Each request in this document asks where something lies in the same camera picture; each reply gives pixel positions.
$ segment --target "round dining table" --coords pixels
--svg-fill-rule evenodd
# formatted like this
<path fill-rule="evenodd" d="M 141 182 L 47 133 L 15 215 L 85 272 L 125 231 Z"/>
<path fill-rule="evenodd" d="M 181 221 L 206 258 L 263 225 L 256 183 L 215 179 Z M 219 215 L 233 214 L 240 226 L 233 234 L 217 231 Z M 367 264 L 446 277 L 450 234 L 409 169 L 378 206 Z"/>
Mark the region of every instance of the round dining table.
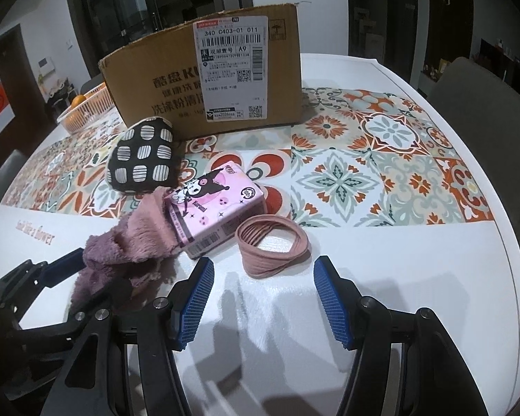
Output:
<path fill-rule="evenodd" d="M 183 145 L 181 183 L 237 162 L 268 212 L 305 229 L 312 253 L 265 279 L 246 275 L 234 240 L 208 254 L 214 286 L 194 341 L 175 353 L 193 414 L 336 414 L 355 352 L 333 338 L 314 286 L 314 260 L 328 255 L 362 295 L 433 309 L 489 415 L 505 415 L 520 396 L 520 249 L 497 193 L 447 122 L 377 61 L 301 60 L 302 123 Z M 0 205 L 0 277 L 84 247 L 136 208 L 139 196 L 104 178 L 123 130 L 113 108 L 75 135 L 56 128 L 35 151 Z M 173 258 L 155 294 L 194 264 Z M 65 321 L 74 281 L 46 288 L 21 326 Z M 399 362 L 394 345 L 383 414 L 394 414 Z M 133 404 L 145 414 L 136 349 L 129 364 Z"/>

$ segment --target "white plastic basket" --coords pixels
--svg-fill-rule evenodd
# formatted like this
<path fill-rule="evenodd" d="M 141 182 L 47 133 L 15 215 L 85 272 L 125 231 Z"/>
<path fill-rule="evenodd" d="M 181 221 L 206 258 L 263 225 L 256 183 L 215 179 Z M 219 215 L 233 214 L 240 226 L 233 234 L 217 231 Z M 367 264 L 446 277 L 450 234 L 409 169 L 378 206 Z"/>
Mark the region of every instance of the white plastic basket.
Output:
<path fill-rule="evenodd" d="M 58 117 L 58 123 L 61 123 L 61 126 L 71 134 L 89 126 L 114 106 L 114 101 L 105 83 L 87 92 L 85 97 L 85 101 L 79 103 L 73 109 L 68 107 Z"/>

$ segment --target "kuromi cartoon character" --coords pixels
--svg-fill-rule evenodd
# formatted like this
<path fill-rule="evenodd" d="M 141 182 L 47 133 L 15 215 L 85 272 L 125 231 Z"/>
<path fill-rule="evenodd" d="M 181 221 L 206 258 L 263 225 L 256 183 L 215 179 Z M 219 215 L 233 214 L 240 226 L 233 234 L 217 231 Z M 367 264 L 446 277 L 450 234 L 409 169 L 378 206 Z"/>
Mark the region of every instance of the kuromi cartoon character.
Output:
<path fill-rule="evenodd" d="M 222 170 L 222 168 L 214 169 L 197 179 L 191 180 L 173 193 L 171 196 L 172 201 L 177 205 L 185 205 L 183 217 L 187 215 L 187 205 L 193 198 L 200 198 L 229 189 L 229 186 L 223 186 L 214 181 Z"/>

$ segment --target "pink tissue package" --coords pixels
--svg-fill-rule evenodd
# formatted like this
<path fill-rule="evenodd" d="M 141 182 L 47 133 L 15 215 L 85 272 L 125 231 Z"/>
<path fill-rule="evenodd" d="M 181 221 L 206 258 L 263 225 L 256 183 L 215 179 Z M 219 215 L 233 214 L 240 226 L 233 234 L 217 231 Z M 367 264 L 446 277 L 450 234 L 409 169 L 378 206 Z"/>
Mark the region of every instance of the pink tissue package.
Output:
<path fill-rule="evenodd" d="M 249 217 L 264 214 L 260 188 L 233 161 L 185 183 L 167 197 L 180 246 L 196 258 L 232 237 Z"/>

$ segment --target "pink headband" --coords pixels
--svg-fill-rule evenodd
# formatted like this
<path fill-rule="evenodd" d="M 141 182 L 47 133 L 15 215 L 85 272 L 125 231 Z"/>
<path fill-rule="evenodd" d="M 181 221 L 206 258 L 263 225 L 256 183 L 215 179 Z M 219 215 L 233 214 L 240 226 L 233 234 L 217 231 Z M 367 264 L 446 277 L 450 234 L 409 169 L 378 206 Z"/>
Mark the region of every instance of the pink headband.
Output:
<path fill-rule="evenodd" d="M 291 249 L 288 252 L 270 252 L 256 247 L 278 225 L 283 225 L 295 233 Z M 304 255 L 310 247 L 304 230 L 292 220 L 281 216 L 253 216 L 239 225 L 235 237 L 243 257 L 244 270 L 253 278 L 266 278 L 277 274 L 293 260 Z"/>

